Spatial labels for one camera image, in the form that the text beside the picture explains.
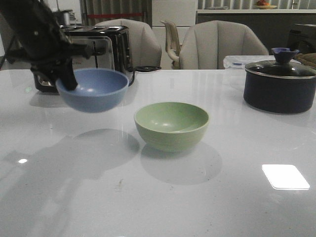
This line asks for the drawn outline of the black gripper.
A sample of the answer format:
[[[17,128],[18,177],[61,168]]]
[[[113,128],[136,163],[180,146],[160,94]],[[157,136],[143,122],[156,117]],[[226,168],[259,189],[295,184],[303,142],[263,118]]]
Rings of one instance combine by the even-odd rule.
[[[0,13],[22,45],[22,49],[11,51],[9,57],[29,62],[32,73],[40,78],[60,79],[67,90],[75,90],[78,83],[72,57],[89,58],[91,49],[72,43],[50,8],[38,0],[2,0]]]

